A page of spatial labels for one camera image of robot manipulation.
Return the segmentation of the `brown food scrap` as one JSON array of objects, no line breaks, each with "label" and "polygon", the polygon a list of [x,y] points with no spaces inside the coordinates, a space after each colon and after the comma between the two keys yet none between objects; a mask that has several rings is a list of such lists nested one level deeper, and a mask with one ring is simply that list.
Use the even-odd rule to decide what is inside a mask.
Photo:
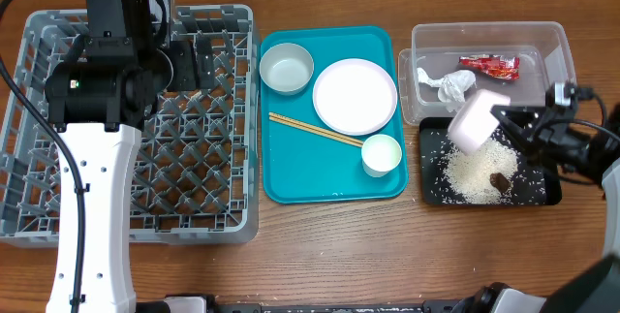
[{"label": "brown food scrap", "polygon": [[492,173],[489,177],[489,182],[501,194],[507,193],[512,187],[511,182],[500,172]]}]

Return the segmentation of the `white tissue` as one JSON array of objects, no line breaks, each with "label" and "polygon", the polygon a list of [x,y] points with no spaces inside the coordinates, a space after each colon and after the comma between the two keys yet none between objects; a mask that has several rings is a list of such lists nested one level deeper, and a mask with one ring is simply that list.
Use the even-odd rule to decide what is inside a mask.
[{"label": "white tissue", "polygon": [[417,74],[419,82],[437,88],[438,99],[443,103],[463,104],[465,92],[476,83],[476,75],[469,70],[458,70],[437,79],[422,68],[417,68]]}]

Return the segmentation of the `pink bowl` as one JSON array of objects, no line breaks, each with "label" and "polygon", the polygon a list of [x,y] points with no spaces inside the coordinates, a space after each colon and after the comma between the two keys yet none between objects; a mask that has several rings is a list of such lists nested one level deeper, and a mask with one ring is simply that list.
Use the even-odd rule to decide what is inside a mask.
[{"label": "pink bowl", "polygon": [[448,138],[464,154],[475,153],[499,125],[492,108],[510,104],[508,96],[485,89],[477,91],[450,122]]}]

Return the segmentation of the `grey bowl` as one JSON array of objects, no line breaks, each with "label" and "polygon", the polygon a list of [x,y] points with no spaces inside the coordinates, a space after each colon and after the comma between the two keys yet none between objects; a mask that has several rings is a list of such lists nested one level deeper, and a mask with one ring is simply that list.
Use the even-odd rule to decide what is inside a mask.
[{"label": "grey bowl", "polygon": [[309,83],[314,73],[314,59],[306,48],[283,43],[265,52],[259,71],[269,89],[280,95],[292,96]]}]

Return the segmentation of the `red snack wrapper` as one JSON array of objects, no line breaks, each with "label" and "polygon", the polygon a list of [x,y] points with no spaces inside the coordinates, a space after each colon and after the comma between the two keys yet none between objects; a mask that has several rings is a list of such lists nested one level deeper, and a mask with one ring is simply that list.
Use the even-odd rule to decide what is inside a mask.
[{"label": "red snack wrapper", "polygon": [[458,60],[461,66],[476,70],[487,76],[502,80],[519,79],[520,59],[495,54],[479,54],[460,56]]}]

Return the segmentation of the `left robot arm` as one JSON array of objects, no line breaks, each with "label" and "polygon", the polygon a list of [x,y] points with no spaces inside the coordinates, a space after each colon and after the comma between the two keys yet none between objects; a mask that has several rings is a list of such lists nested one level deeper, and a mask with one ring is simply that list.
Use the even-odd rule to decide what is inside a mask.
[{"label": "left robot arm", "polygon": [[49,312],[209,312],[207,295],[140,302],[129,261],[131,185],[147,119],[165,91],[209,89],[211,64],[169,37],[163,0],[86,0],[87,30],[45,84],[61,206]]}]

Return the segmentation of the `white cup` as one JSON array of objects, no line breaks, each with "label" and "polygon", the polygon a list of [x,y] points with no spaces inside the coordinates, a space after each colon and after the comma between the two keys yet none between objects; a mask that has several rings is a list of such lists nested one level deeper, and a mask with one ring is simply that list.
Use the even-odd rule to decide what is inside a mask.
[{"label": "white cup", "polygon": [[382,177],[393,171],[402,156],[398,141],[384,134],[369,137],[361,147],[362,167],[371,177]]}]

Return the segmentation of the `pile of white rice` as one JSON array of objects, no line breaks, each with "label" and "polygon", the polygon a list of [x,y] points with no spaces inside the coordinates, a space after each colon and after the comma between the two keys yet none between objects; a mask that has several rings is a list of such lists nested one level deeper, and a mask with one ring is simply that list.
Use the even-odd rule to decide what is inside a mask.
[{"label": "pile of white rice", "polygon": [[442,160],[443,178],[451,191],[473,204],[499,203],[504,194],[491,184],[491,175],[510,179],[518,170],[516,151],[494,139],[470,155],[453,146]]}]

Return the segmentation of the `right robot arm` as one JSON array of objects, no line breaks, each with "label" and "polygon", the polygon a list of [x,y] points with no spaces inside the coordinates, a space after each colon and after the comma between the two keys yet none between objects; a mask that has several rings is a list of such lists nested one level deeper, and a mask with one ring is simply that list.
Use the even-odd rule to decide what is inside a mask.
[{"label": "right robot arm", "polygon": [[601,187],[606,196],[603,258],[549,297],[504,283],[462,299],[455,312],[617,312],[619,310],[619,113],[602,125],[575,117],[576,105],[467,105],[449,125],[449,138],[472,153],[496,128],[531,163],[560,166]]}]

